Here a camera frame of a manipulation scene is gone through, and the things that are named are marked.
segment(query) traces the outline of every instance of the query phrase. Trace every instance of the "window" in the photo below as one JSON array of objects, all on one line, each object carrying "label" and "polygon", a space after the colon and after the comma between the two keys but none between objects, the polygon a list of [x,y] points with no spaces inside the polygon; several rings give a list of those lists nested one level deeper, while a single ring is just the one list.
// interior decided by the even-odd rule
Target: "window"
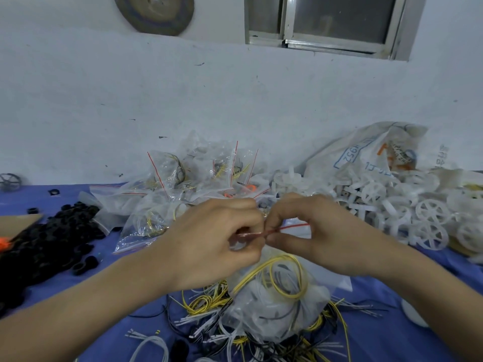
[{"label": "window", "polygon": [[425,1],[247,0],[249,43],[407,60]]}]

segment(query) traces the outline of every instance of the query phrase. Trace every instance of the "cardboard piece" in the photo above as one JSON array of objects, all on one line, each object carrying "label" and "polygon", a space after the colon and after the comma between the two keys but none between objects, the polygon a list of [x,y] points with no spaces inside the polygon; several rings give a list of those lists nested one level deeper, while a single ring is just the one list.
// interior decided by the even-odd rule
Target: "cardboard piece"
[{"label": "cardboard piece", "polygon": [[23,230],[42,218],[42,214],[21,216],[0,216],[0,237],[13,239]]}]

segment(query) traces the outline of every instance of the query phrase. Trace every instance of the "circular saw blade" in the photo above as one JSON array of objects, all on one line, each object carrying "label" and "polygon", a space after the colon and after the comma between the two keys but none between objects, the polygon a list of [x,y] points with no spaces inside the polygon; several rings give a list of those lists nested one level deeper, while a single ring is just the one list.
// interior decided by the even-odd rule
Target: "circular saw blade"
[{"label": "circular saw blade", "polygon": [[195,0],[115,0],[125,19],[139,32],[178,36],[188,27]]}]

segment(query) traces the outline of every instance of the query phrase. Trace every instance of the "black wheel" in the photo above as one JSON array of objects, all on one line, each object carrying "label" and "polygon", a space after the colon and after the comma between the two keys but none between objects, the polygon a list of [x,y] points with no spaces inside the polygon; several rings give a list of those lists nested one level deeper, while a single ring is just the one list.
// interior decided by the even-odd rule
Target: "black wheel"
[{"label": "black wheel", "polygon": [[125,19],[139,32],[178,36],[188,27],[195,0],[115,0]]},{"label": "black wheel", "polygon": [[4,192],[13,192],[20,188],[22,180],[19,176],[11,173],[0,174],[0,190]]}]

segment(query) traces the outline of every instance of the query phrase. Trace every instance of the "forearm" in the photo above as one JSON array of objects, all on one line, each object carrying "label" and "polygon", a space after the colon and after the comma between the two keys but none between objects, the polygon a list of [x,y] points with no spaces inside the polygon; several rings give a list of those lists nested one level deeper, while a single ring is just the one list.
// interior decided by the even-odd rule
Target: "forearm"
[{"label": "forearm", "polygon": [[1,320],[0,360],[72,361],[120,319],[169,292],[150,284],[138,256]]},{"label": "forearm", "polygon": [[454,352],[480,361],[483,297],[419,251],[396,245],[376,278],[408,301]]}]

